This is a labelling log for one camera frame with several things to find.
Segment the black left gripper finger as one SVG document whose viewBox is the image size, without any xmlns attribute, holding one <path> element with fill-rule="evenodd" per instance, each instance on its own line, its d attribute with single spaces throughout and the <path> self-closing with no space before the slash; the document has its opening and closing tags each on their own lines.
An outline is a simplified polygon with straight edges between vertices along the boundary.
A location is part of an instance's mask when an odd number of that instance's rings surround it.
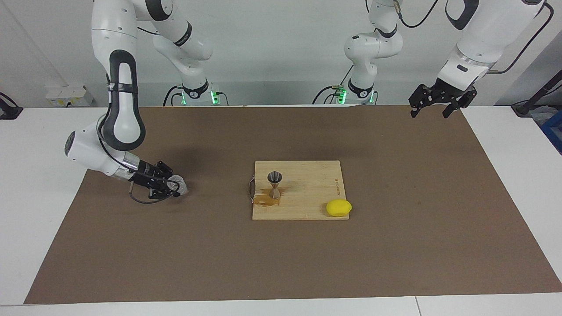
<svg viewBox="0 0 562 316">
<path fill-rule="evenodd" d="M 467 108 L 476 96 L 477 90 L 468 90 L 465 94 L 458 98 L 458 100 L 453 98 L 449 105 L 443 110 L 442 116 L 447 119 L 454 111 L 461 108 Z"/>
<path fill-rule="evenodd" d="M 409 97 L 410 116 L 415 118 L 422 108 L 431 106 L 433 102 L 433 88 L 420 84 Z"/>
</svg>

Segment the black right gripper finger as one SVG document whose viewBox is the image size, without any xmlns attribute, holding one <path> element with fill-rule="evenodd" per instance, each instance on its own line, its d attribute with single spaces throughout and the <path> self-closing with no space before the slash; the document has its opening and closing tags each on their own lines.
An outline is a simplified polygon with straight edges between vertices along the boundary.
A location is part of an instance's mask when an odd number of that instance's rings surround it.
<svg viewBox="0 0 562 316">
<path fill-rule="evenodd" d="M 179 197 L 181 195 L 178 184 L 159 184 L 149 188 L 149 199 L 165 199 L 168 196 Z"/>
<path fill-rule="evenodd" d="M 182 180 L 182 177 L 175 174 L 163 161 L 156 163 L 156 178 L 158 180 Z"/>
</svg>

